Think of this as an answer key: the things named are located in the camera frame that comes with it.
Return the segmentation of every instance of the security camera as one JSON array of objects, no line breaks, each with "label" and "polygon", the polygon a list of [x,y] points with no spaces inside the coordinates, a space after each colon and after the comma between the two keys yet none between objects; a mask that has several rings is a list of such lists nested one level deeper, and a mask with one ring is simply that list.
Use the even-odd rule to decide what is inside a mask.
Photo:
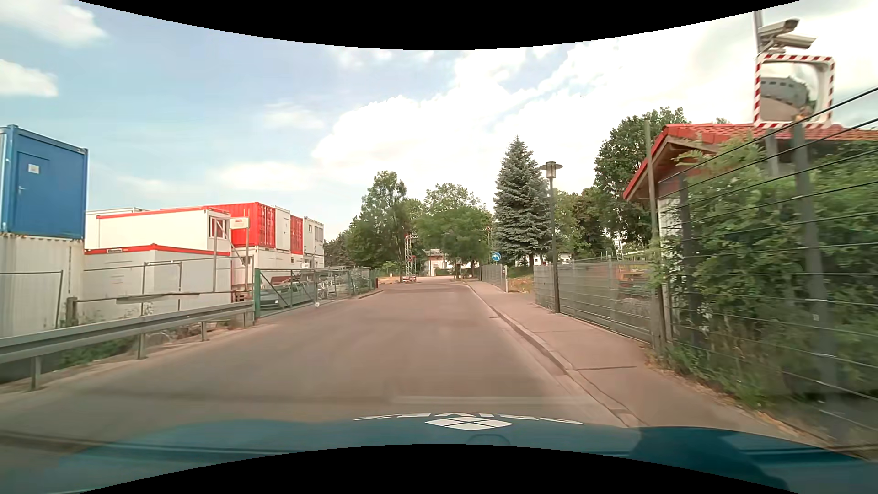
[{"label": "security camera", "polygon": [[817,38],[802,36],[801,34],[778,34],[774,36],[774,45],[777,47],[793,47],[807,50]]},{"label": "security camera", "polygon": [[775,22],[774,24],[763,25],[759,29],[760,38],[773,38],[779,34],[792,33],[799,26],[799,19],[788,18],[783,22]]}]

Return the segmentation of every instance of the road sign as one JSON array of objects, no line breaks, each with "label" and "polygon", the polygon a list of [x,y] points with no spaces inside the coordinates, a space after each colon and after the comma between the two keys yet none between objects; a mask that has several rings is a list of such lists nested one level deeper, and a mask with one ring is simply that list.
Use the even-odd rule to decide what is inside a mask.
[{"label": "road sign", "polygon": [[250,219],[247,216],[240,218],[229,218],[228,227],[230,229],[245,229],[250,226]]}]

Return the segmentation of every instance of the red and white striped frame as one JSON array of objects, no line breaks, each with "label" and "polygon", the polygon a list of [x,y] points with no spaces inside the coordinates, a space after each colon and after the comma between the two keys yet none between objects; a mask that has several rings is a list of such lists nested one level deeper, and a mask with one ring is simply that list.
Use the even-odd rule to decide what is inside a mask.
[{"label": "red and white striped frame", "polygon": [[[764,121],[759,118],[759,91],[762,82],[762,64],[765,61],[770,62],[810,62],[819,63],[826,68],[822,72],[824,89],[824,103],[816,108],[816,112],[820,112],[832,106],[832,93],[835,86],[835,60],[830,56],[819,56],[813,54],[760,54],[756,58],[756,88],[753,97],[753,125],[756,128],[776,128],[783,127],[789,122]],[[818,121],[809,121],[805,123],[805,127],[828,127],[832,125],[832,111],[824,113],[817,117]]]}]

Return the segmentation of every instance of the guardrail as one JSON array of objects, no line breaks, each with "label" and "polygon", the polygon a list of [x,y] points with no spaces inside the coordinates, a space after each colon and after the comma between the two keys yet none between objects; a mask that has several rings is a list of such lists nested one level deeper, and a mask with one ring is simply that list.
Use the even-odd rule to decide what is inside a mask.
[{"label": "guardrail", "polygon": [[40,366],[43,355],[94,345],[118,338],[138,337],[137,358],[147,356],[148,333],[201,323],[201,341],[206,341],[205,323],[229,316],[254,312],[251,301],[238,301],[212,307],[130,317],[102,323],[81,324],[58,330],[41,331],[28,335],[0,338],[0,364],[31,359],[31,390],[40,388]]}]

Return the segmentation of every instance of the red container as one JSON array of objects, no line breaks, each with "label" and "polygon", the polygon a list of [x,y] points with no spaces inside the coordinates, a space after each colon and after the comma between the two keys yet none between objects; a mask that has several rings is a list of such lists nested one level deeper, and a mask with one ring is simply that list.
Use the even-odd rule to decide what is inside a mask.
[{"label": "red container", "polygon": [[290,252],[293,254],[301,254],[303,252],[302,241],[304,237],[302,236],[302,228],[304,224],[304,220],[290,214]]},{"label": "red container", "polygon": [[232,245],[244,247],[265,247],[275,249],[277,242],[275,234],[275,208],[265,206],[260,202],[242,202],[238,204],[217,204],[211,207],[227,211],[233,218],[248,217],[250,219],[250,239],[247,239],[247,229],[232,230]]}]

